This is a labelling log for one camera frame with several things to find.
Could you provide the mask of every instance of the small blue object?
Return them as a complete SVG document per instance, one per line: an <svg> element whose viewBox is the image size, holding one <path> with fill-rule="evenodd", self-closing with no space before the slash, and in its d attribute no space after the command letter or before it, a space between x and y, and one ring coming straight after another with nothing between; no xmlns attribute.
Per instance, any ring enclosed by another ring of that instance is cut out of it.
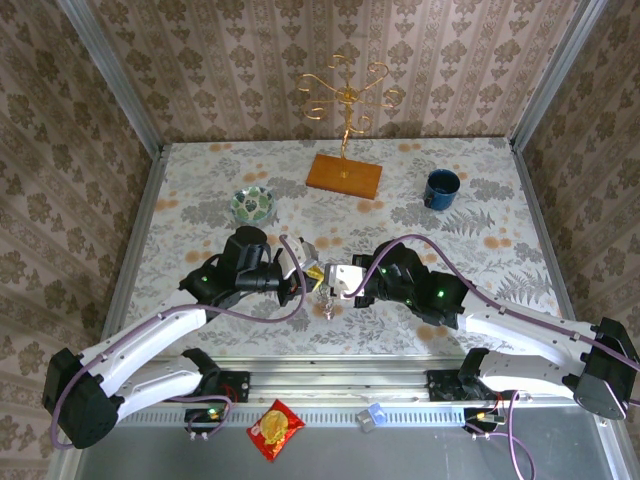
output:
<svg viewBox="0 0 640 480"><path fill-rule="evenodd" d="M438 169L429 174L424 192L424 206L432 210L445 210L453 203L460 190L460 179L451 170Z"/></svg>
<svg viewBox="0 0 640 480"><path fill-rule="evenodd" d="M387 414L384 413L384 410L382 410L382 407L379 403L374 403L367 409L367 411L371 415L371 419L373 420L373 423L376 424L376 426L384 425L385 423L387 423Z"/></svg>

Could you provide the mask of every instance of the metal frame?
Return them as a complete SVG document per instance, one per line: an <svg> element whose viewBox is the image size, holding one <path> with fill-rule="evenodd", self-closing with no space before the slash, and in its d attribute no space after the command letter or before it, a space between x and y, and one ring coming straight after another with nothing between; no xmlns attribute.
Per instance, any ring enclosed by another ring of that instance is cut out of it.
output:
<svg viewBox="0 0 640 480"><path fill-rule="evenodd" d="M264 415L271 403L260 406L236 405L225 422L227 427L247 428L255 424ZM356 415L363 407L295 407L296 415L307 427L342 427L357 428ZM428 405L421 407L386 407L387 423L380 425L389 427L454 427L464 425L464 407ZM184 428L185 409L182 406L165 405L151 407L136 412L118 424L119 428L131 427L177 427ZM206 422L194 422L194 425L206 425Z"/></svg>
<svg viewBox="0 0 640 480"><path fill-rule="evenodd" d="M527 199L529 210L531 211L531 217L533 219L533 226L536 229L538 238L540 239L540 248L542 249L542 255L547 263L549 270L549 278L553 285L553 290L556 292L558 299L558 307L564 318L569 320L576 320L576 314L573 311L569 294L567 293L567 286L562 278L562 272L560 271L560 265L558 259L553 250L553 244L551 243L551 237L547 230L547 225L542 216L542 210L540 210L540 204L538 203L538 197L533 189L533 183L531 183L531 177L529 176L529 170L524 163L524 157L522 151L518 147L512 147L513 159L520 176L520 183L522 184L522 190L524 196Z"/></svg>
<svg viewBox="0 0 640 480"><path fill-rule="evenodd" d="M144 252L144 244L147 240L147 233L151 225L151 218L158 200L160 187L164 180L164 174L167 169L167 162L171 153L171 145L162 147L157 153L156 159L151 164L147 184L144 187L144 193L140 200L136 220L129 237L129 245L127 252L122 261L122 268L118 276L118 282L111 297L111 305L107 312L107 318L102 330L102 340L105 340L118 332L123 326L129 310L129 302L131 294L138 274L138 267L142 261L142 253Z"/></svg>
<svg viewBox="0 0 640 480"><path fill-rule="evenodd" d="M138 94L131 86L98 20L86 0L60 0L60 8L67 14L78 32L80 41L87 48L93 62L100 70L116 101L131 122L151 158L161 150L162 135L147 114Z"/></svg>
<svg viewBox="0 0 640 480"><path fill-rule="evenodd" d="M595 415L593 418L614 478L640 479L640 464L624 422L610 422Z"/></svg>
<svg viewBox="0 0 640 480"><path fill-rule="evenodd" d="M275 398L285 399L293 408L312 409L318 413L352 412L381 401L390 408L407 414L437 411L443 407L491 407L493 402L428 403L424 384L425 370L454 369L462 364L462 357L267 357L220 359L222 369L250 370L252 390L249 408L267 408ZM300 383L292 384L293 377ZM523 408L566 407L574 402L550 396L525 396ZM175 419L176 409L184 412L199 404L162 403L141 411L127 428L136 426L166 426ZM412 426L429 425L415 422ZM72 480L77 473L82 450L55 451L47 480Z"/></svg>
<svg viewBox="0 0 640 480"><path fill-rule="evenodd" d="M607 0L583 0L576 8L567 30L509 139L516 149L524 150L606 5Z"/></svg>

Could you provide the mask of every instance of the blue mug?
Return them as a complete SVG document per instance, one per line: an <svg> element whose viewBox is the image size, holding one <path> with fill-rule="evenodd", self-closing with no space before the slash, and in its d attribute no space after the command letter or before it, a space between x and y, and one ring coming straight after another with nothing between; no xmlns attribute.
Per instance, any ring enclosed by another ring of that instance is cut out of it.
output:
<svg viewBox="0 0 640 480"><path fill-rule="evenodd" d="M432 210L444 210L451 206L460 190L460 179L450 170L442 168L429 174L424 192L424 206Z"/></svg>

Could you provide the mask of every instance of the gold jewelry stand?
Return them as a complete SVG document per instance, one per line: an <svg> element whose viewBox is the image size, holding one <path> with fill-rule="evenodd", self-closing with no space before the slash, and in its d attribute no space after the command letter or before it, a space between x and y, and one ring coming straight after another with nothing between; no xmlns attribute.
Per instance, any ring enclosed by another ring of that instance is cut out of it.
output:
<svg viewBox="0 0 640 480"><path fill-rule="evenodd" d="M350 65L353 63L353 60L337 54L333 55L333 58L336 60L336 63L329 64L329 68L336 68L338 65L345 65L346 67L346 84L343 87L336 89L312 73L304 73L300 75L296 83L298 90L302 92L310 92L311 79L313 79L333 92L334 98L331 100L307 101L303 111L305 116L311 120L321 120L327 115L327 110L323 106L324 104L338 102L345 107L345 130L344 135L342 136L340 158L330 157L320 153L317 154L313 161L313 165L311 166L311 171L307 177L306 184L309 187L321 188L323 190L330 190L332 192L344 193L373 200L376 196L376 191L378 190L378 182L380 181L382 167L379 165L347 160L345 157L345 150L347 148L347 142L349 141L349 135L351 133L364 134L371 130L373 126L371 118L367 115L362 115L356 122L359 128L355 128L353 126L353 106L356 103L362 103L363 105L372 107L393 108L397 107L402 102L402 96L397 90L389 89L384 93L384 97L390 103L365 102L360 98L362 93L382 82L385 77L389 75L389 67L382 62L370 63L367 70L377 74L382 72L382 76L364 88L358 90L349 84L349 80L351 78Z"/></svg>

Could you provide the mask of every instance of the cable connector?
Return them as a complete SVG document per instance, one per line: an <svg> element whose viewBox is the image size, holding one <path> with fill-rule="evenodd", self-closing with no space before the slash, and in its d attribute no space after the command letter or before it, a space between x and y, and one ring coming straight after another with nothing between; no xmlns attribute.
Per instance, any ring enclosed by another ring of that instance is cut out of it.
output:
<svg viewBox="0 0 640 480"><path fill-rule="evenodd" d="M493 415L490 413L480 412L476 418L485 423L495 423L496 425L504 425L507 423L507 418L504 415Z"/></svg>

